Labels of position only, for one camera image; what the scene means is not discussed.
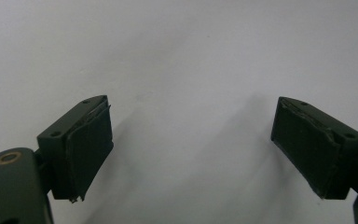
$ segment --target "mounting hole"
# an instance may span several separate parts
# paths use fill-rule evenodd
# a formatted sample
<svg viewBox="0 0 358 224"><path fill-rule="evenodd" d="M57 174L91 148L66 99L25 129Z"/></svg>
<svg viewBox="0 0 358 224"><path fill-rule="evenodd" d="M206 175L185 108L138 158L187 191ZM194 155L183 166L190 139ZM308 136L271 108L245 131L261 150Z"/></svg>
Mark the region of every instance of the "mounting hole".
<svg viewBox="0 0 358 224"><path fill-rule="evenodd" d="M11 218L11 219L8 219L4 222L2 222L1 224L19 224L19 220L17 218Z"/></svg>
<svg viewBox="0 0 358 224"><path fill-rule="evenodd" d="M54 132L54 133L51 133L50 136L51 137L57 137L60 134L61 134L61 132Z"/></svg>
<svg viewBox="0 0 358 224"><path fill-rule="evenodd" d="M0 165L7 165L17 161L21 156L20 152L8 152L0 156Z"/></svg>
<svg viewBox="0 0 358 224"><path fill-rule="evenodd" d="M345 136L348 138L355 138L356 136L352 133L345 133Z"/></svg>

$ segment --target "white background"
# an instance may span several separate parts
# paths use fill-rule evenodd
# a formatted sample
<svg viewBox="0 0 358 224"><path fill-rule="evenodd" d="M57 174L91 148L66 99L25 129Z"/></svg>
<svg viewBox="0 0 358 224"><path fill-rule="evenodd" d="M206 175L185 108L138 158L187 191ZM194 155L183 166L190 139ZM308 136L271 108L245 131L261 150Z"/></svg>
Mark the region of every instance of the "white background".
<svg viewBox="0 0 358 224"><path fill-rule="evenodd" d="M100 94L114 151L56 223L353 223L269 135L281 95L358 130L358 0L0 1L0 151Z"/></svg>

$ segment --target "white surface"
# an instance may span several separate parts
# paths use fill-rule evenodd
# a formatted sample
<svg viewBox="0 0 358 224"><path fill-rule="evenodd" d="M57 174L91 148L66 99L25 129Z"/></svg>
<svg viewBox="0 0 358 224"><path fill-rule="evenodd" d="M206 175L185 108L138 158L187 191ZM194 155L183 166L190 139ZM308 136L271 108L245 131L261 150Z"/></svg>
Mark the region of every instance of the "white surface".
<svg viewBox="0 0 358 224"><path fill-rule="evenodd" d="M56 223L353 223L269 134L281 95L358 130L358 0L0 1L0 151L99 94L116 146Z"/></svg>

